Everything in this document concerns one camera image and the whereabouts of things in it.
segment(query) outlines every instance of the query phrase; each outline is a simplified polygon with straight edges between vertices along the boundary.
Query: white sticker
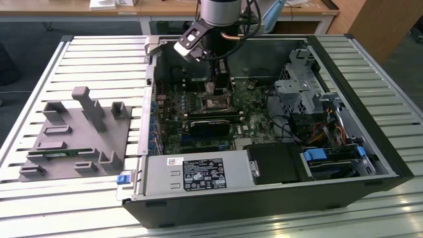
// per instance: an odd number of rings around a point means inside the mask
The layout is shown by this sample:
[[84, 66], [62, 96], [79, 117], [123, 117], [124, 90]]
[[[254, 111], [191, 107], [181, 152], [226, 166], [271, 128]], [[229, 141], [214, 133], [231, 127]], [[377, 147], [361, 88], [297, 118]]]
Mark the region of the white sticker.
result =
[[130, 12], [130, 11], [120, 11], [118, 12], [119, 15], [136, 15], [136, 12]]
[[322, 15], [333, 15], [333, 16], [335, 16], [335, 15], [338, 15], [338, 12], [323, 12]]
[[185, 161], [185, 157], [167, 158], [167, 165], [182, 165], [183, 161]]
[[58, 154], [50, 154], [44, 155], [47, 158], [55, 158], [55, 157], [67, 157], [68, 155], [66, 153], [58, 153]]

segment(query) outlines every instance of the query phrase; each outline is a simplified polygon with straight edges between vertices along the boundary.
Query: metal slatted table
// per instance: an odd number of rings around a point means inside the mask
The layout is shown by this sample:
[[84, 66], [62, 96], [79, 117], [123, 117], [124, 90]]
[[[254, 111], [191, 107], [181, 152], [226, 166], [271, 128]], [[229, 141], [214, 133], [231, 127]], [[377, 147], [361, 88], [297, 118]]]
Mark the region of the metal slatted table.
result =
[[[18, 182], [44, 121], [46, 102], [71, 100], [88, 86], [102, 105], [134, 107], [124, 169], [136, 167], [146, 85], [144, 36], [75, 37], [63, 41], [0, 150], [0, 236], [66, 237], [390, 237], [423, 232], [423, 116], [354, 39], [319, 36], [417, 178], [347, 208], [148, 230], [116, 200], [116, 176]], [[326, 73], [331, 91], [335, 84]]]

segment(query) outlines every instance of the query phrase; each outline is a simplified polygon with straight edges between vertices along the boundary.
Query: white box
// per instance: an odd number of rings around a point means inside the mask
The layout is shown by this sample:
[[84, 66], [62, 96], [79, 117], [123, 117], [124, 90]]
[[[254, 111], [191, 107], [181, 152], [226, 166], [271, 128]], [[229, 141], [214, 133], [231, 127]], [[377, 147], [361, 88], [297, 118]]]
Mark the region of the white box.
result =
[[116, 4], [120, 6], [134, 6], [138, 0], [116, 0]]
[[116, 9], [116, 3], [114, 0], [91, 0], [90, 1], [90, 10], [108, 10]]

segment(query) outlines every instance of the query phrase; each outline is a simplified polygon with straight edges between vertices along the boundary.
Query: copper pipe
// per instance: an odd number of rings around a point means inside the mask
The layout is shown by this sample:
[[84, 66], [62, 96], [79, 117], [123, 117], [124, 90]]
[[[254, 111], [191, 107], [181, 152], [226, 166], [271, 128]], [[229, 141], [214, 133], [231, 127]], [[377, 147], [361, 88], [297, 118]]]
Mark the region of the copper pipe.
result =
[[241, 41], [241, 38], [243, 37], [243, 35], [238, 35], [238, 36], [230, 36], [229, 34], [226, 34], [225, 32], [221, 33], [222, 37], [225, 39], [227, 39], [229, 41]]

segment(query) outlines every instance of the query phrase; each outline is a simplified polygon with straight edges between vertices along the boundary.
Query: motherboard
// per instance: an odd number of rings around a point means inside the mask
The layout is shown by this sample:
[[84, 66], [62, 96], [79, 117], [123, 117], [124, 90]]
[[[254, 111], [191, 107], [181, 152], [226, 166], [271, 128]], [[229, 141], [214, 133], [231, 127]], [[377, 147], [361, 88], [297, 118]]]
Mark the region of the motherboard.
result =
[[174, 85], [158, 96], [163, 154], [242, 150], [278, 140], [266, 114], [269, 86], [251, 79], [233, 80], [223, 95], [209, 94], [203, 83]]

